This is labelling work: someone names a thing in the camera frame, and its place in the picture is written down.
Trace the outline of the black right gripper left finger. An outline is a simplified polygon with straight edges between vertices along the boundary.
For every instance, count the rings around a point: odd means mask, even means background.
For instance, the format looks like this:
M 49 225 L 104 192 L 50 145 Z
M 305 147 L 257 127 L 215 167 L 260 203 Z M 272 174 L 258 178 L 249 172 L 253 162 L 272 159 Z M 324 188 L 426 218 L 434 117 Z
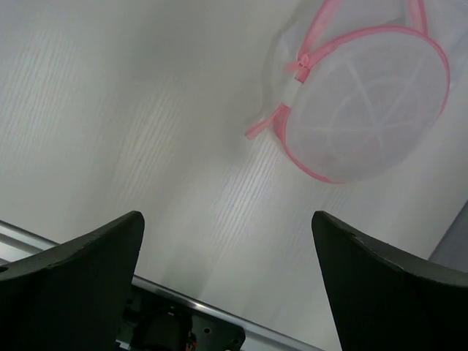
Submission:
M 1 267 L 2 350 L 114 350 L 145 220 L 132 211 Z

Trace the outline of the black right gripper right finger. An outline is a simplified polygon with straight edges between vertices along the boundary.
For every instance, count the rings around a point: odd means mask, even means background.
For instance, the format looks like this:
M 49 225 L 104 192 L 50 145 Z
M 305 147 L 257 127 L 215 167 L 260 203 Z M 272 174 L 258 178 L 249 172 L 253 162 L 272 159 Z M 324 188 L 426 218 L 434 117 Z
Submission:
M 467 274 L 317 211 L 312 233 L 343 350 L 466 350 Z

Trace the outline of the pink-trimmed mesh laundry bag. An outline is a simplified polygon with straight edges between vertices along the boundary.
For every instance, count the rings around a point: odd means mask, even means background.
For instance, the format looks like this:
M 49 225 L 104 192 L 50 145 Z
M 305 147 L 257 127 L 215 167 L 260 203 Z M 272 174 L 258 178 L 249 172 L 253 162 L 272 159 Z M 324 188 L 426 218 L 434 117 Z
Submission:
M 404 160 L 442 114 L 450 90 L 444 50 L 423 1 L 324 1 L 279 40 L 292 55 L 271 116 L 285 153 L 317 180 L 342 184 Z

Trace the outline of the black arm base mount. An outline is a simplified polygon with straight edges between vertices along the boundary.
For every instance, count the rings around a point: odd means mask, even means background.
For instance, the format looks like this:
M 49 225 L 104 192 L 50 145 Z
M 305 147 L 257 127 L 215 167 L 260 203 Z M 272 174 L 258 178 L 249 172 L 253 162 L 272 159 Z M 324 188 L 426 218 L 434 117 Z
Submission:
M 245 330 L 159 293 L 131 286 L 116 350 L 240 350 Z

